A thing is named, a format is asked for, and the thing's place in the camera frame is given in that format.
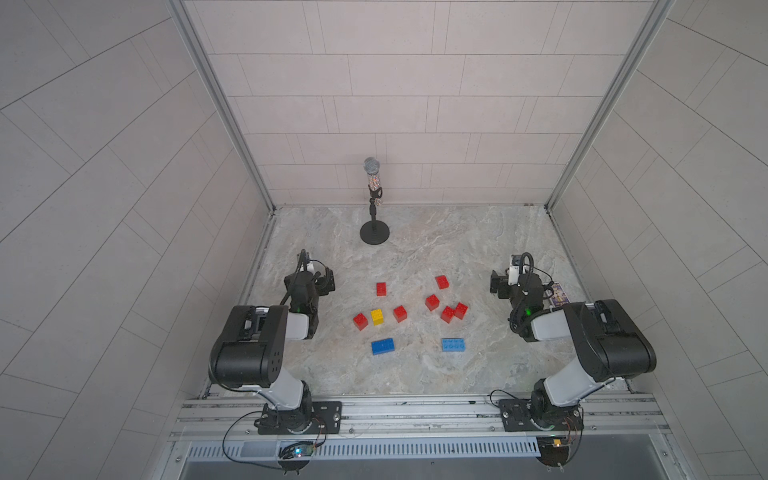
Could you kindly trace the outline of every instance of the microphone stand base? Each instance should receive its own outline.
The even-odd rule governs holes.
[[[389,238],[389,227],[381,220],[368,220],[360,227],[360,238],[368,245],[379,245]]]

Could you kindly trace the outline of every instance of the red lego brick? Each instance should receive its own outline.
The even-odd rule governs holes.
[[[436,277],[435,277],[435,280],[437,280],[437,286],[439,286],[439,287],[440,287],[440,290],[442,290],[442,289],[444,289],[444,288],[448,288],[448,287],[449,287],[449,285],[448,285],[448,279],[447,279],[447,278],[445,278],[445,275],[436,276]]]
[[[466,306],[464,303],[459,302],[458,305],[456,306],[455,310],[453,310],[453,315],[456,318],[459,318],[459,319],[463,320],[464,319],[464,314],[467,313],[467,309],[468,308],[469,307]]]
[[[451,319],[453,318],[453,308],[447,306],[445,310],[442,311],[440,318],[442,318],[446,323],[450,323]]]
[[[427,297],[427,301],[425,302],[427,304],[427,308],[430,312],[434,312],[435,309],[440,305],[440,300],[434,295],[431,295]]]
[[[406,309],[401,305],[395,309],[395,319],[397,320],[397,323],[402,322],[404,319],[408,318],[408,312],[406,312]]]
[[[366,316],[362,313],[358,313],[353,321],[355,322],[355,326],[358,330],[362,330],[368,326],[368,318],[366,318]]]

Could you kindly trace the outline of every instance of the microphone stand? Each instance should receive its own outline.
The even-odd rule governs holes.
[[[371,206],[368,211],[371,213],[371,220],[360,227],[360,238],[368,245],[379,245],[386,242],[389,238],[389,226],[381,220],[376,219],[376,200],[382,197],[382,188],[368,191],[371,193]]]

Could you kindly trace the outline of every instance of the black mounting plate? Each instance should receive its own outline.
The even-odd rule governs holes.
[[[338,414],[338,420],[333,419],[333,416],[336,414]],[[326,430],[329,434],[339,433],[341,428],[341,402],[312,402],[312,416],[320,417],[326,424],[326,428],[321,432],[322,435],[326,434]],[[261,419],[256,420],[255,424],[258,426],[259,423],[263,422],[268,425],[275,425],[276,421],[275,411],[265,403]],[[320,425],[317,421],[312,421],[309,428],[304,432],[291,432],[282,425],[278,429],[259,426],[259,435],[317,435],[319,428]]]
[[[531,421],[531,410],[528,407],[530,403],[531,400],[529,399],[501,399],[498,401],[498,409],[502,414],[505,432],[567,432],[569,429],[582,430],[584,428],[581,412],[579,412],[578,407],[574,407],[574,411],[568,416],[571,421],[570,427],[568,422],[563,419],[562,423],[555,425],[552,430],[540,429]]]

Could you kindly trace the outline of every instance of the wall tile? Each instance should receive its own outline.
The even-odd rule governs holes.
[[[248,173],[245,165],[233,149],[198,199],[217,227],[221,228],[246,181],[248,181]]]
[[[147,41],[152,55],[157,59],[171,85],[184,80],[195,70],[192,58],[172,19],[155,25],[141,36]]]
[[[135,336],[140,336],[152,345],[160,348],[162,348],[165,338],[168,336],[168,332],[134,311],[128,312],[128,316],[125,317],[125,321],[121,326]]]
[[[220,166],[232,151],[233,146],[219,114],[214,114],[206,120],[200,127],[200,136],[210,154],[213,155],[216,165]]]
[[[68,178],[40,147],[0,115],[0,238],[5,237]]]
[[[190,290],[134,408],[163,416],[170,413],[213,307],[198,289]]]
[[[763,258],[768,239],[753,219],[763,216],[768,167],[717,129],[680,162],[680,175]]]
[[[524,102],[521,97],[441,97],[437,131],[512,133]]]
[[[558,139],[556,134],[483,134],[478,164],[543,164]]]
[[[157,351],[149,342],[119,330],[30,478],[95,478]],[[82,455],[83,449],[88,455]]]
[[[165,5],[151,0],[51,0],[51,5],[91,57],[169,17]]]
[[[134,206],[167,242],[184,222],[213,174],[188,141]]]
[[[83,159],[48,128],[24,101],[15,101],[3,108],[2,113],[70,174],[83,166]]]
[[[619,98],[616,112],[673,167],[710,125],[641,73]]]
[[[0,318],[37,328],[143,192],[108,149],[84,165],[0,243]]]
[[[388,134],[387,163],[463,164],[468,145],[469,134]]]
[[[160,96],[136,49],[125,42],[32,92],[24,102],[88,159]]]
[[[754,373],[740,379],[711,386],[710,392],[723,414],[739,436],[746,452],[750,454],[758,472],[768,475],[766,446],[760,441],[755,425],[765,425],[768,415],[763,399],[768,395],[768,376],[765,372]]]
[[[463,69],[463,55],[349,56],[355,95],[458,95]]]
[[[569,55],[467,55],[461,94],[557,95],[571,59]]]
[[[22,349],[32,332],[16,325],[0,320],[0,369],[13,360],[19,350]]]
[[[455,2],[445,53],[541,53],[556,4]]]
[[[194,215],[182,223],[133,310],[170,331],[214,238]]]
[[[239,55],[254,95],[351,95],[345,55]]]
[[[361,164],[376,153],[374,134],[298,135],[306,164]]]
[[[8,374],[79,392],[159,259],[120,225],[11,362]]]
[[[654,300],[645,290],[643,282],[632,269],[632,264],[606,225],[595,232],[587,241],[587,246],[614,298],[621,303],[630,317],[639,316],[654,305]]]
[[[427,97],[336,97],[336,114],[345,133],[423,132]]]
[[[768,101],[768,66],[739,57],[717,82],[697,111],[763,162],[768,140],[761,128],[768,122],[762,108]]]
[[[444,204],[512,204],[517,188],[446,188]]]
[[[319,2],[327,53],[428,54],[430,2]]]
[[[740,56],[741,54],[738,51],[726,47],[723,53],[720,54],[720,57],[717,58],[712,67],[710,67],[704,75],[704,78],[702,78],[699,84],[696,85],[694,91],[688,95],[685,104],[694,110],[699,108],[699,105],[701,105],[704,98],[710,94],[717,82],[720,81],[723,75],[725,75],[725,72],[728,71],[730,66],[733,65],[736,59]]]
[[[501,165],[446,164],[432,169],[432,188],[495,187]]]
[[[267,165],[264,167],[273,188],[301,185],[315,188],[339,188],[333,165]]]
[[[237,105],[252,134],[328,131],[321,97],[237,97]]]
[[[121,430],[104,466],[101,467],[98,478],[105,480],[140,478],[156,441],[155,435]]]
[[[74,62],[22,0],[3,2],[0,31],[1,106],[74,67]]]
[[[185,81],[128,125],[109,147],[149,187],[204,122],[203,111]]]
[[[724,46],[674,22],[665,22],[639,70],[684,101],[717,60]]]
[[[649,148],[615,111],[608,116],[593,147],[621,181],[627,179]]]
[[[667,322],[659,322],[643,334],[654,346],[658,365],[664,365],[654,375],[696,453],[741,450],[739,439],[696,374]]]
[[[744,247],[744,242],[667,162],[648,168],[632,195],[694,276]]]
[[[225,95],[252,95],[239,55],[208,55]]]
[[[160,255],[168,248],[168,242],[145,219],[141,218],[141,215],[137,214],[136,210],[131,209],[123,219],[123,223],[141,237],[143,241],[149,243],[149,246],[154,248]]]
[[[0,407],[64,418],[77,393],[0,375]]]
[[[248,224],[243,222],[234,209],[230,210],[230,214],[227,215],[224,225],[221,226],[208,256],[205,257],[203,266],[200,268],[200,275],[216,290],[221,290],[224,285],[232,259],[243,239],[247,226]]]
[[[607,165],[600,167],[585,190],[622,250],[650,225],[643,209]]]
[[[760,0],[712,0],[705,5],[692,24],[693,30],[768,63],[768,5]]]
[[[539,97],[525,130],[542,134],[580,134],[598,107],[597,97]]]
[[[0,408],[3,475],[27,478],[61,421],[47,415]]]
[[[749,248],[744,247],[722,262],[713,266],[711,270],[697,278],[699,285],[705,292],[711,292],[728,280],[739,276],[753,266],[760,263],[762,259]]]
[[[647,11],[648,4],[640,2],[576,2],[555,53],[623,55]]]
[[[370,196],[368,189],[314,189],[301,188],[290,190],[294,205],[364,205]]]
[[[621,55],[575,55],[558,95],[603,96],[622,58]]]
[[[727,382],[742,376],[763,371],[749,352],[738,353],[697,370],[706,386]]]
[[[301,2],[195,2],[214,53],[312,53]]]
[[[632,265],[695,367],[745,350],[663,237],[650,242]]]
[[[553,188],[562,171],[562,165],[514,164],[506,187]]]
[[[760,307],[760,282],[765,280],[768,266],[759,263],[710,292],[710,298],[764,369],[768,366],[768,346],[764,341],[766,324]]]
[[[388,204],[440,204],[442,188],[390,188],[387,190]]]

